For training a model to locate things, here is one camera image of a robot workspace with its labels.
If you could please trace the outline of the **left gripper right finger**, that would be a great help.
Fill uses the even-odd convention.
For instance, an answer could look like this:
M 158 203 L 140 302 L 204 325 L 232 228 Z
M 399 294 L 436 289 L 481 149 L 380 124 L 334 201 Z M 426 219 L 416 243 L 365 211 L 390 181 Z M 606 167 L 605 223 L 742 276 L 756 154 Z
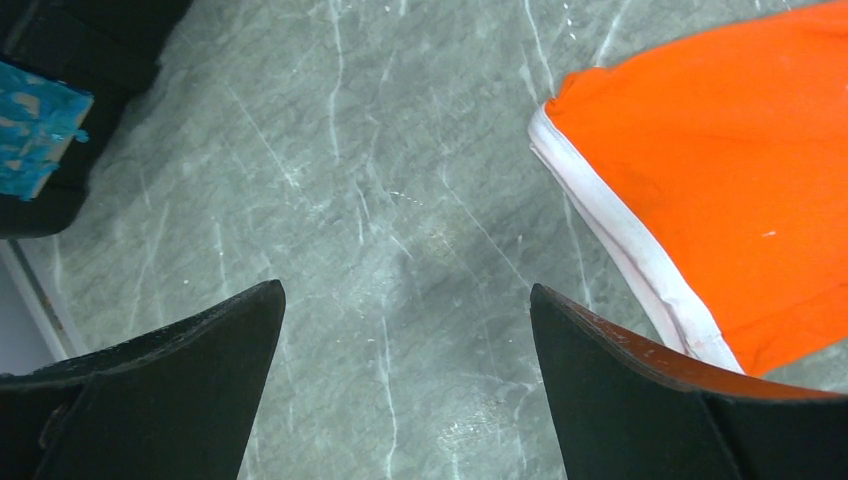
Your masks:
M 847 398 L 737 374 L 535 285 L 530 315 L 571 479 L 843 479 Z

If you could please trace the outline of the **orange underwear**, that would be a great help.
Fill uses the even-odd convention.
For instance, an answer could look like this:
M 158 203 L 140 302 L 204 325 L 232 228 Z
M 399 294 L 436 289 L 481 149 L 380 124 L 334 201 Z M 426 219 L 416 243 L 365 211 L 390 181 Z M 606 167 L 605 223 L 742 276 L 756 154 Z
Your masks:
M 565 77 L 533 115 L 663 344 L 761 376 L 847 337 L 847 5 Z

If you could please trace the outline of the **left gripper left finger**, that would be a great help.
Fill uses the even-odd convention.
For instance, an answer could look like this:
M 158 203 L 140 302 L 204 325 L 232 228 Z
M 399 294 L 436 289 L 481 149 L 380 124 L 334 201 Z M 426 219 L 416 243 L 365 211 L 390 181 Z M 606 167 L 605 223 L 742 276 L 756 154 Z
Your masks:
M 261 282 L 109 348 L 1 378 L 5 479 L 234 479 L 283 325 Z

